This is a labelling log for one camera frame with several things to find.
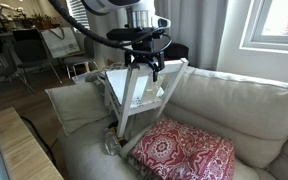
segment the white metal frame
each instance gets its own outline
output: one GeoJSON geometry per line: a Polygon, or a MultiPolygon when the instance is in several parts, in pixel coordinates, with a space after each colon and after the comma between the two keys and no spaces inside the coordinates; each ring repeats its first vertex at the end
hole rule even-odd
{"type": "MultiPolygon", "coordinates": [[[[141,99],[138,100],[137,106],[132,106],[132,99],[134,92],[137,86],[138,79],[141,77],[151,77],[152,70],[148,67],[147,64],[131,64],[125,72],[126,80],[125,84],[121,83],[119,88],[122,88],[124,94],[122,100],[119,100],[119,97],[116,95],[116,88],[112,85],[113,79],[110,79],[109,73],[106,72],[106,81],[105,81],[105,105],[112,106],[112,109],[115,111],[115,114],[119,120],[117,128],[117,136],[122,137],[124,135],[125,126],[127,123],[128,116],[144,112],[150,109],[156,109],[155,114],[152,118],[158,118],[166,103],[170,99],[177,83],[182,77],[188,61],[184,58],[175,61],[166,61],[165,68],[158,73],[158,76],[169,75],[169,81],[166,88],[163,90],[164,93],[162,96],[158,97],[158,91],[155,92],[154,98],[146,103],[141,103],[142,99],[147,97],[146,91],[143,91],[141,99]]],[[[147,88],[148,81],[151,81],[151,78],[147,78],[146,85],[142,87],[147,88]]]]}
{"type": "Polygon", "coordinates": [[[272,0],[252,0],[244,27],[240,49],[258,48],[288,53],[288,36],[265,36],[262,30],[272,0]]]}

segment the window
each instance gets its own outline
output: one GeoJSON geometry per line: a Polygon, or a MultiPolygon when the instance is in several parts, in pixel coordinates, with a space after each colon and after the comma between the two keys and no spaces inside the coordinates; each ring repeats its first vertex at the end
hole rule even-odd
{"type": "Polygon", "coordinates": [[[288,52],[288,0],[253,0],[241,48],[288,52]]]}
{"type": "Polygon", "coordinates": [[[82,4],[81,0],[66,0],[67,7],[69,10],[69,13],[72,17],[74,17],[77,22],[81,23],[83,26],[85,26],[87,29],[90,29],[90,25],[88,23],[87,14],[85,11],[85,7],[82,4]]]}

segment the black cable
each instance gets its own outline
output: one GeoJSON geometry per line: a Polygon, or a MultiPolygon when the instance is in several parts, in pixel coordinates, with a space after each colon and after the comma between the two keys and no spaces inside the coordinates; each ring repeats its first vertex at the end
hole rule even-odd
{"type": "Polygon", "coordinates": [[[36,127],[34,126],[34,124],[32,123],[32,121],[30,121],[28,118],[24,117],[24,116],[20,116],[21,119],[23,119],[25,122],[29,123],[30,126],[33,128],[37,138],[42,142],[42,144],[45,146],[45,148],[47,149],[47,151],[50,153],[51,156],[51,161],[53,162],[54,166],[56,167],[56,160],[55,160],[55,156],[51,150],[51,148],[47,145],[47,143],[44,141],[44,139],[41,137],[41,135],[39,134],[39,132],[37,131],[36,127]]]}
{"type": "Polygon", "coordinates": [[[158,51],[145,52],[145,51],[137,51],[137,50],[127,49],[125,47],[122,47],[121,49],[123,49],[125,51],[129,51],[129,52],[134,52],[136,54],[143,54],[143,55],[157,54],[157,53],[160,53],[161,51],[164,51],[172,43],[172,38],[168,34],[162,34],[162,36],[168,37],[170,40],[164,47],[162,47],[158,51]]]}
{"type": "Polygon", "coordinates": [[[55,141],[53,142],[53,144],[50,146],[50,149],[53,149],[54,145],[57,143],[58,138],[55,139],[55,141]]]}
{"type": "Polygon", "coordinates": [[[102,36],[99,36],[95,33],[93,33],[92,31],[88,30],[87,28],[85,28],[82,24],[78,23],[76,21],[76,19],[74,19],[72,16],[70,16],[67,12],[66,9],[61,7],[61,4],[57,1],[57,0],[49,0],[49,2],[52,4],[52,6],[54,7],[54,9],[73,27],[75,27],[77,30],[79,30],[81,33],[83,33],[85,36],[97,41],[98,43],[104,44],[106,46],[112,47],[112,48],[119,48],[128,52],[132,52],[132,53],[136,53],[136,54],[142,54],[142,55],[155,55],[157,53],[160,53],[161,51],[163,51],[164,49],[166,49],[172,42],[172,39],[170,36],[166,36],[169,38],[169,42],[167,43],[166,46],[164,46],[162,49],[158,50],[158,51],[153,51],[153,52],[147,52],[147,51],[136,51],[136,50],[132,50],[132,49],[127,49],[124,46],[129,46],[129,45],[133,45],[141,40],[144,40],[145,38],[151,36],[152,33],[165,29],[163,28],[156,28],[154,30],[152,30],[151,32],[139,37],[138,39],[128,42],[128,43],[123,43],[123,42],[119,42],[119,41],[111,41],[108,40],[102,36]]]}

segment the floor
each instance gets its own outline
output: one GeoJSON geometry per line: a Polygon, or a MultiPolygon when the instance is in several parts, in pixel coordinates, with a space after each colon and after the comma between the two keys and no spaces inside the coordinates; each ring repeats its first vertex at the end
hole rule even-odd
{"type": "MultiPolygon", "coordinates": [[[[45,89],[72,85],[73,81],[67,78],[65,71],[57,69],[63,84],[61,85],[50,69],[44,72],[30,72],[28,74],[33,89],[37,92],[29,92],[20,80],[12,82],[0,82],[0,110],[14,107],[19,115],[30,119],[42,138],[51,146],[61,127],[52,104],[45,93],[45,89]]],[[[57,169],[64,179],[68,178],[64,157],[60,143],[56,142],[52,148],[57,161],[57,169]]]]}

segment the beige sofa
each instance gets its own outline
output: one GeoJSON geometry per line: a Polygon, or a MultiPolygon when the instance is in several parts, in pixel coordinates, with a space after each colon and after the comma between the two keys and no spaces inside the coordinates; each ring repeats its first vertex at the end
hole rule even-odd
{"type": "MultiPolygon", "coordinates": [[[[59,140],[71,179],[142,179],[122,157],[106,154],[103,129],[112,117],[97,86],[47,92],[64,127],[59,140]]],[[[188,67],[164,114],[230,138],[234,179],[288,180],[287,83],[188,67]]],[[[153,121],[150,112],[132,117],[126,139],[139,137],[153,121]]]]}

